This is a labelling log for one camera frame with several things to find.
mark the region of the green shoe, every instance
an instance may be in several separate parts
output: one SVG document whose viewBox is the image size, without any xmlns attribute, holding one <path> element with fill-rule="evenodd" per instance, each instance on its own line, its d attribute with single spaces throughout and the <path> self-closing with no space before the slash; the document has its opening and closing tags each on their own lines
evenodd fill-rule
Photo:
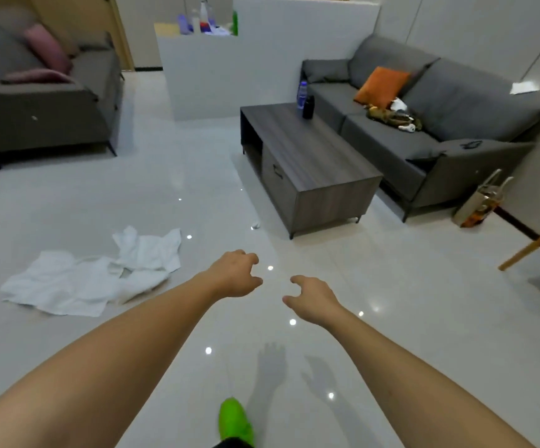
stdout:
<svg viewBox="0 0 540 448">
<path fill-rule="evenodd" d="M 238 437 L 245 443 L 255 447 L 255 437 L 251 423 L 247 419 L 245 409 L 235 398 L 228 398 L 220 406 L 218 429 L 221 440 Z"/>
</svg>

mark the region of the hand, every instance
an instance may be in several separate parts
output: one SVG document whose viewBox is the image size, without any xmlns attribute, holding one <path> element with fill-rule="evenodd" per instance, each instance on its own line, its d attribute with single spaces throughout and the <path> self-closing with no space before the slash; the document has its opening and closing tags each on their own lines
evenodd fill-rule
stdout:
<svg viewBox="0 0 540 448">
<path fill-rule="evenodd" d="M 325 327 L 331 317 L 343 308 L 325 281 L 295 275 L 291 277 L 291 283 L 301 286 L 301 295 L 284 296 L 282 301 L 307 322 Z"/>
<path fill-rule="evenodd" d="M 251 276 L 251 268 L 259 261 L 255 253 L 227 251 L 204 272 L 204 276 L 214 287 L 217 298 L 243 297 L 264 282 L 259 277 Z"/>
</svg>

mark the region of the couch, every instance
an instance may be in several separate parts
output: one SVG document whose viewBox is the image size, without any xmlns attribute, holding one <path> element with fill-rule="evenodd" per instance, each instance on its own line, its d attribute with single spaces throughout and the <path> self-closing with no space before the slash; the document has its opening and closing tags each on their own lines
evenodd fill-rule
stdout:
<svg viewBox="0 0 540 448">
<path fill-rule="evenodd" d="M 423 131 L 368 119 L 353 101 L 378 66 L 411 73 L 399 97 Z M 316 114 L 384 175 L 403 221 L 415 208 L 465 196 L 498 168 L 509 176 L 540 131 L 540 91 L 513 96 L 510 81 L 376 35 L 351 59 L 305 60 L 302 77 Z"/>
<path fill-rule="evenodd" d="M 8 73 L 45 67 L 22 32 L 38 19 L 21 8 L 0 11 L 0 81 Z M 108 33 L 76 38 L 74 83 L 0 83 L 0 153 L 105 142 L 122 94 L 119 58 Z"/>
</svg>

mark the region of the orange pillow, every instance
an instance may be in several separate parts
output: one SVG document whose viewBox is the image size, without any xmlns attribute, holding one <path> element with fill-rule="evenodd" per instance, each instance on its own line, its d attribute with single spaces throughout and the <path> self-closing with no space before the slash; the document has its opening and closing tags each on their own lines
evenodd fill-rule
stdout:
<svg viewBox="0 0 540 448">
<path fill-rule="evenodd" d="M 363 105 L 371 104 L 379 109 L 387 109 L 410 76 L 410 72 L 376 67 L 353 100 Z"/>
</svg>

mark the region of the wooden coffee table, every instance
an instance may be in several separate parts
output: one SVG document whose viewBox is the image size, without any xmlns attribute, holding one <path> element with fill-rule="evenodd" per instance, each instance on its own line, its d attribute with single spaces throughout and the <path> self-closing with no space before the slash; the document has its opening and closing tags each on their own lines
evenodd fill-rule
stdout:
<svg viewBox="0 0 540 448">
<path fill-rule="evenodd" d="M 241 107 L 241 144 L 290 238 L 367 212 L 382 174 L 317 115 L 295 104 Z"/>
</svg>

